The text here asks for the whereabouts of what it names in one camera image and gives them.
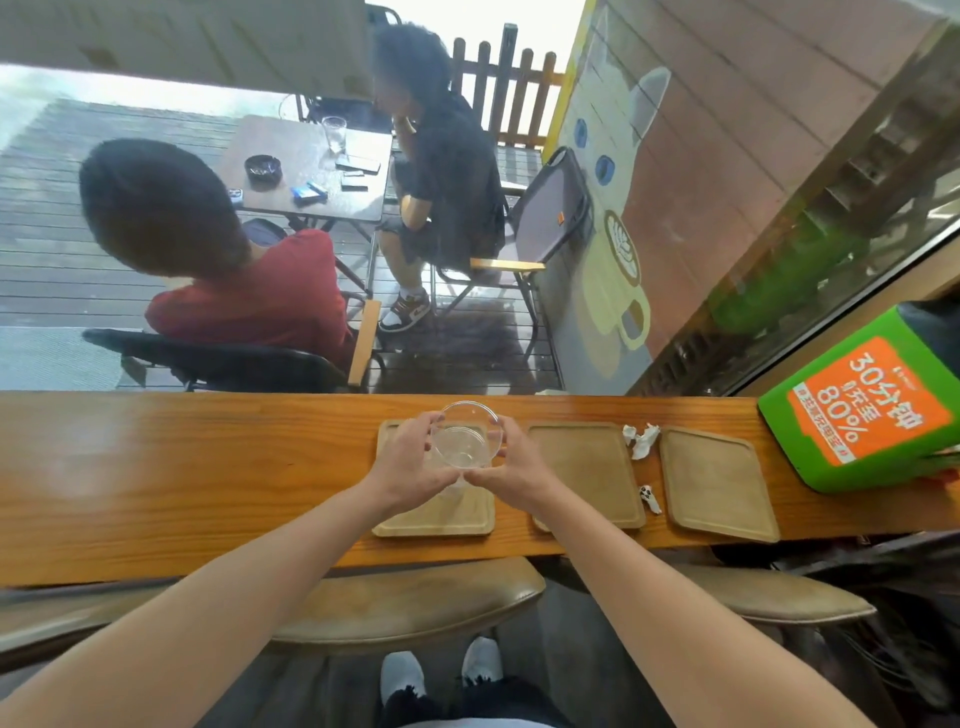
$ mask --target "blue cat eye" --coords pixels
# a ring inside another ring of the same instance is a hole
[[[573,142],[581,149],[587,146],[587,122],[583,119],[573,125]]]
[[[614,164],[613,160],[607,157],[607,155],[601,155],[600,158],[597,159],[597,166],[594,171],[596,172],[597,181],[601,184],[610,184],[615,170],[616,164]]]

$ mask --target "person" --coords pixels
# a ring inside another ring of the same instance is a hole
[[[354,337],[327,233],[253,244],[216,173],[150,139],[95,147],[80,168],[80,199],[107,253],[140,273],[193,280],[150,302],[146,318],[157,333],[296,349],[349,371]]]
[[[402,152],[393,167],[400,216],[378,233],[400,286],[380,329],[396,332],[430,309],[424,262],[469,273],[471,257],[496,257],[506,200],[494,143],[467,100],[449,90],[450,56],[436,34],[410,23],[378,28],[372,72],[374,102],[393,116]]]
[[[362,534],[456,481],[460,471],[424,467],[440,416],[406,421],[359,483],[72,647],[0,702],[0,728],[194,725]],[[550,527],[676,725],[872,725],[812,667],[566,488],[514,420],[503,427],[504,465],[465,478]],[[481,645],[471,647],[468,679],[500,692],[497,699],[476,692],[464,706],[472,716],[412,715],[382,728],[568,725],[552,704],[506,699],[492,649]],[[384,718],[396,715],[398,692],[421,697],[422,673],[402,654],[384,661],[381,681]]]

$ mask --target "sneaker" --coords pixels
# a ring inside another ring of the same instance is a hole
[[[430,297],[426,291],[417,296],[397,296],[394,304],[380,322],[384,333],[397,333],[414,326],[430,310]]]
[[[413,652],[391,652],[380,666],[380,701],[386,705],[391,695],[407,688],[417,697],[426,695],[423,668]]]
[[[472,683],[490,680],[495,683],[503,679],[503,663],[500,662],[500,647],[494,640],[478,637],[467,648],[464,666],[460,671],[464,678]]]

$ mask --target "drinking glass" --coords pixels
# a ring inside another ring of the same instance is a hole
[[[325,116],[323,122],[326,143],[334,157],[347,150],[347,119],[340,116]]]
[[[503,428],[493,410],[461,400],[444,407],[443,415],[430,428],[430,447],[454,468],[487,468],[503,444]]]

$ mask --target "wooden counter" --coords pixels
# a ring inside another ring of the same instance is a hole
[[[448,396],[0,393],[0,584],[188,573],[355,483],[381,421]],[[524,420],[683,425],[750,440],[783,539],[960,527],[960,483],[821,496],[804,486],[747,399],[490,397]],[[635,463],[665,508],[656,452]],[[724,541],[648,513],[648,547]],[[482,538],[364,536],[340,566],[557,553],[496,504]]]

